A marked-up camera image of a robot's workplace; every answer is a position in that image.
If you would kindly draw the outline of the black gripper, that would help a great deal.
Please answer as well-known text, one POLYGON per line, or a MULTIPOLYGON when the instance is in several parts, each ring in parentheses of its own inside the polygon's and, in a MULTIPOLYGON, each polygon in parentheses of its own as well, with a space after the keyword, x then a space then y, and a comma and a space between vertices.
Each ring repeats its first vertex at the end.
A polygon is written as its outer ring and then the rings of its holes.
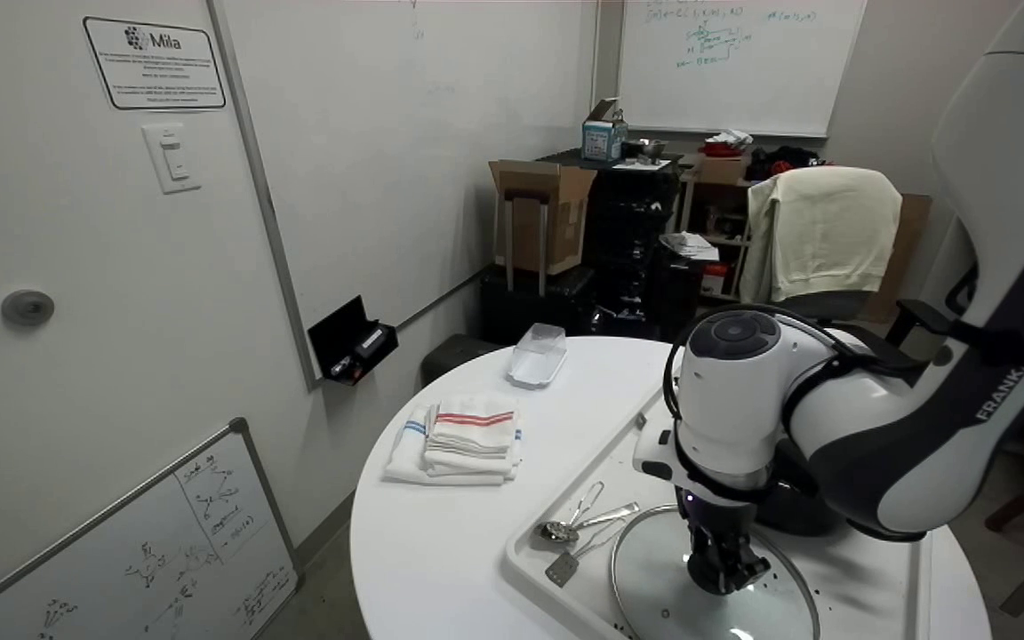
POLYGON ((768 572, 768 562, 749 548, 749 509, 701 502, 690 491, 674 496, 690 530, 690 579, 707 593, 735 593, 768 572))

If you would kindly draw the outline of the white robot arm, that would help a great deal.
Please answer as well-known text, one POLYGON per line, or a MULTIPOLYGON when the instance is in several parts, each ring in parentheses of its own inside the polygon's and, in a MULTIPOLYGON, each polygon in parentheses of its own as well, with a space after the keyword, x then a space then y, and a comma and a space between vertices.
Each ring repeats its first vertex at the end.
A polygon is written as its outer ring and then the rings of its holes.
POLYGON ((768 568, 749 520, 783 445, 833 515, 917 542, 969 505, 1024 415, 1024 0, 955 85, 931 153, 978 266, 938 326, 942 364, 897 381, 840 330, 756 307, 707 313, 672 345, 672 428, 633 465, 674 486, 701 590, 735 593, 768 568))

